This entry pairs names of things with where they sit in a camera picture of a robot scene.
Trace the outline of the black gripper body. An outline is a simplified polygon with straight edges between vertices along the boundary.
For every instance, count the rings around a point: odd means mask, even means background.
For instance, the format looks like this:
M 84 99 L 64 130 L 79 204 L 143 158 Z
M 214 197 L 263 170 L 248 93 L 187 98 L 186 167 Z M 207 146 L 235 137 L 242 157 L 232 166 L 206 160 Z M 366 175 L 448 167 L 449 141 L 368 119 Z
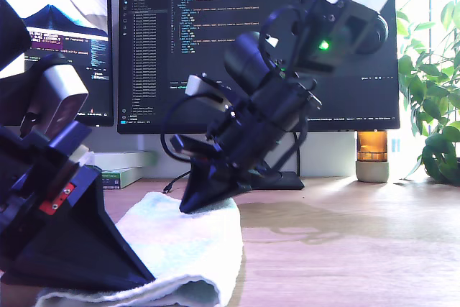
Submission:
M 190 163 L 189 184 L 254 185 L 273 174 L 263 160 L 288 130 L 288 99 L 254 96 L 232 104 L 220 96 L 199 99 L 224 110 L 209 124 L 205 142 L 184 134 L 170 138 L 168 155 Z

